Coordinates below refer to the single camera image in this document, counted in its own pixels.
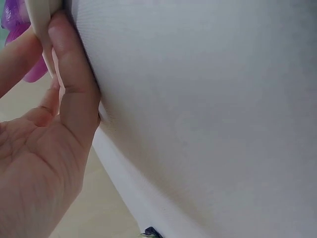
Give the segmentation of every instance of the finger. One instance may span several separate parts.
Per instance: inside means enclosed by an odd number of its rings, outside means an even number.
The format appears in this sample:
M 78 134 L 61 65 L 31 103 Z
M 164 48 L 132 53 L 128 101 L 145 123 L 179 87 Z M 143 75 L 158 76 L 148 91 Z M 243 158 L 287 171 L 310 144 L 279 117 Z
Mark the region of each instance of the finger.
M 0 98 L 30 71 L 41 53 L 41 43 L 32 29 L 3 49 L 0 55 Z
M 32 121 L 36 126 L 49 125 L 58 112 L 58 93 L 59 83 L 55 76 L 40 105 L 27 112 L 23 118 Z
M 60 121 L 82 146 L 89 148 L 99 124 L 99 89 L 81 42 L 63 13 L 52 18 L 49 35 L 65 87 Z

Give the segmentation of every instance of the palm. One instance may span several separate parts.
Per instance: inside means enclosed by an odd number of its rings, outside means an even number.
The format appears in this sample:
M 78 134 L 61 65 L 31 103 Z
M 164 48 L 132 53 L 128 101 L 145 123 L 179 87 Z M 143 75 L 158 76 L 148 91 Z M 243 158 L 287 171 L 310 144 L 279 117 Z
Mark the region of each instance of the palm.
M 27 226 L 16 224 L 16 230 L 57 224 L 81 189 L 86 151 L 59 118 L 48 126 L 38 126 L 25 116 L 0 124 L 0 184 L 5 181 L 11 188 L 1 195 L 14 201 L 15 214 L 30 217 L 36 211 L 34 220 Z

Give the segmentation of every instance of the skin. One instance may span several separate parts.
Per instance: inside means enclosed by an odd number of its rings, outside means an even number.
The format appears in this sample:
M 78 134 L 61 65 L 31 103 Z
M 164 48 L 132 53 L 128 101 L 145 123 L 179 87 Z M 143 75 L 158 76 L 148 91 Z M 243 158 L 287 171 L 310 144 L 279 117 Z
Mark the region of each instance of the skin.
M 49 237 L 81 191 L 100 123 L 94 75 L 63 13 L 52 18 L 49 34 L 57 71 L 51 88 L 38 107 L 0 123 L 0 238 Z M 23 78 L 41 53 L 32 29 L 4 48 L 0 97 Z M 58 80 L 65 87 L 60 105 Z

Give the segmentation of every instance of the white cloth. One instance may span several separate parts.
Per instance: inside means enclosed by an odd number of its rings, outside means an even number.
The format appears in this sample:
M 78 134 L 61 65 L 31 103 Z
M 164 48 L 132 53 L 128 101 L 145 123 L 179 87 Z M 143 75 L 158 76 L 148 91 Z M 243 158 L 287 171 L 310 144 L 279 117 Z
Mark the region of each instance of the white cloth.
M 141 229 L 316 237 L 315 1 L 68 6 L 108 111 L 94 147 Z

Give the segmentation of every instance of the white surface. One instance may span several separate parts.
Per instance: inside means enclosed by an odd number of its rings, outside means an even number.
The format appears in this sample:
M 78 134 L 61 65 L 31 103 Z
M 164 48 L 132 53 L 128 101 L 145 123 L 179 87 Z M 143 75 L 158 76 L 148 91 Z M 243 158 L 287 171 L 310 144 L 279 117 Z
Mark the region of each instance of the white surface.
M 314 1 L 68 3 L 108 112 L 94 146 L 141 229 L 316 237 Z

